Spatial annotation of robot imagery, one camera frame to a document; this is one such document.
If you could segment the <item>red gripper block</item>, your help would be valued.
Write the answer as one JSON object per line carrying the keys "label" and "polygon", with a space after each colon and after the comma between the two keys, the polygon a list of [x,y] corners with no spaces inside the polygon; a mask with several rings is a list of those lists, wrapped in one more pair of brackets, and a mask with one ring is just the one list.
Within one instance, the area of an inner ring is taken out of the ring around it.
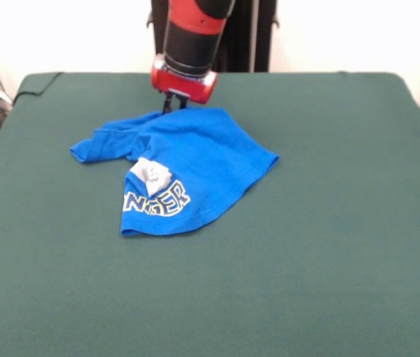
{"label": "red gripper block", "polygon": [[217,81],[218,74],[214,71],[208,71],[203,76],[196,77],[179,74],[170,68],[163,54],[157,54],[152,64],[152,86],[166,95],[162,109],[163,114],[172,111],[174,95],[183,99],[180,103],[180,109],[187,107],[188,100],[206,104],[216,87]]}

